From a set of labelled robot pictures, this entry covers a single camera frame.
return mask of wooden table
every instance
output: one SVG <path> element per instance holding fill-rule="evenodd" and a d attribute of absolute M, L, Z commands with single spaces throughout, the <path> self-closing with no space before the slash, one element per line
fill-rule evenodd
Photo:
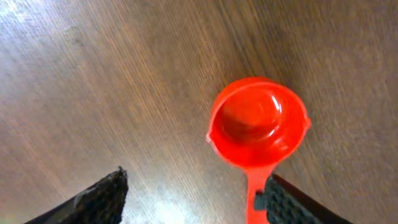
<path fill-rule="evenodd" d="M 276 172 L 355 223 L 398 220 L 398 2 L 3 0 L 0 223 L 121 165 L 124 223 L 244 223 L 246 179 L 205 142 L 242 77 L 313 126 Z"/>

